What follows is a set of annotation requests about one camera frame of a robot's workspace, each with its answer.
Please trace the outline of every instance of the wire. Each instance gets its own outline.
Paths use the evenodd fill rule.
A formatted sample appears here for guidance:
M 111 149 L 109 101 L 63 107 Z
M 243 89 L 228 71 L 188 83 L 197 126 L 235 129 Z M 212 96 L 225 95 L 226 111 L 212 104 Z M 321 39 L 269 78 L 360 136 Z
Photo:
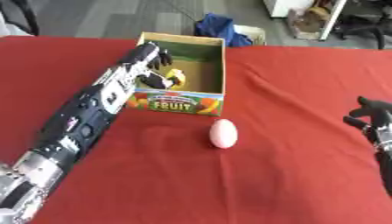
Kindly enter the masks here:
M 197 20 L 192 17 L 191 15 L 189 15 L 189 13 L 187 13 L 184 9 L 180 9 L 177 5 L 175 5 L 171 0 L 162 0 L 164 2 L 166 2 L 167 4 L 169 4 L 174 10 L 178 11 L 179 13 L 181 13 L 182 15 L 190 18 L 193 22 L 197 22 Z

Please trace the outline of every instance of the open box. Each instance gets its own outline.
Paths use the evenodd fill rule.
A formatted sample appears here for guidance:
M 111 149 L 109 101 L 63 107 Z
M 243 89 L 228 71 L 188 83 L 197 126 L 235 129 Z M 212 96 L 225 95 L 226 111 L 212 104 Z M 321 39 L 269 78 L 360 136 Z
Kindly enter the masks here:
M 225 43 L 222 38 L 200 38 L 143 32 L 138 44 L 153 41 L 169 50 L 171 66 L 161 67 L 161 74 L 173 68 L 182 70 L 183 87 L 155 89 L 137 83 L 128 106 L 137 109 L 220 116 L 225 95 Z

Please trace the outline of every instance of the gray floor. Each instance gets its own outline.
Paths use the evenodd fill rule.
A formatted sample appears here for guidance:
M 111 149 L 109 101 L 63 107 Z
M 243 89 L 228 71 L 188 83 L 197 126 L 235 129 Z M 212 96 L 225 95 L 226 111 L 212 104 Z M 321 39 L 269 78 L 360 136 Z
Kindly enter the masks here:
M 141 32 L 193 33 L 193 20 L 208 12 L 238 25 L 262 27 L 272 46 L 375 48 L 371 37 L 327 41 L 294 39 L 284 20 L 271 19 L 263 0 L 30 0 L 42 35 L 134 39 Z

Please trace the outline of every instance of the blue bag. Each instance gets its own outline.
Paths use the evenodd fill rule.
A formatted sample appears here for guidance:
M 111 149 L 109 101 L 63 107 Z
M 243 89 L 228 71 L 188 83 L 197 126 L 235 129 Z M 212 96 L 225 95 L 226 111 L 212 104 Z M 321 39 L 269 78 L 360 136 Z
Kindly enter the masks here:
M 232 18 L 208 13 L 203 20 L 195 25 L 195 36 L 221 38 L 226 40 L 226 46 L 251 46 L 252 40 L 235 32 Z

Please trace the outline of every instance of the robotic arm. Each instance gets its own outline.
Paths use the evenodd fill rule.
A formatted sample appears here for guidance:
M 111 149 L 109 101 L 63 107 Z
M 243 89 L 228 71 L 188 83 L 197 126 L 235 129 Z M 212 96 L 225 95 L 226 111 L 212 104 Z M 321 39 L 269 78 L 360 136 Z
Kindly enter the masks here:
M 380 165 L 383 184 L 392 197 L 392 104 L 384 101 L 370 101 L 358 98 L 360 108 L 352 110 L 343 121 L 358 130 L 375 148 L 375 158 Z M 359 117 L 369 116 L 370 123 Z
M 141 79 L 153 88 L 179 84 L 149 67 L 172 63 L 154 43 L 139 45 L 90 87 L 67 101 L 44 125 L 38 140 L 13 166 L 0 164 L 0 223 L 29 222 L 48 195 L 85 157 L 134 94 Z

